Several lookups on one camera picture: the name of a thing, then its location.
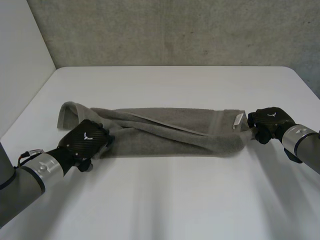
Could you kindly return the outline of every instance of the towel fold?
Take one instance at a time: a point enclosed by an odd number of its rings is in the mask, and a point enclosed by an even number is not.
[[[243,114],[233,129],[236,116]],[[105,157],[215,156],[241,151],[252,132],[243,110],[193,108],[87,108],[74,102],[62,105],[58,129],[71,130],[84,119],[103,124],[115,136]]]

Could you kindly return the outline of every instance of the towel label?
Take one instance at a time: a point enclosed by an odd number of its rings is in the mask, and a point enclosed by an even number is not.
[[[235,117],[235,120],[234,120],[234,123],[233,123],[233,126],[232,126],[233,129],[235,129],[236,126],[238,126],[238,125],[240,124],[241,119],[242,119],[243,116],[244,116],[244,114],[243,114],[243,113],[240,113],[239,115],[237,115],[237,116]]]

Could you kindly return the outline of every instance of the table surface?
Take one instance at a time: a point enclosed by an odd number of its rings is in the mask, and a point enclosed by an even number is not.
[[[16,164],[49,151],[61,105],[106,109],[277,106],[317,131],[320,101],[286,67],[124,66],[58,69],[2,138]],[[281,144],[251,141],[225,157],[103,159],[72,170],[1,231],[2,240],[291,239],[320,235],[320,176]]]

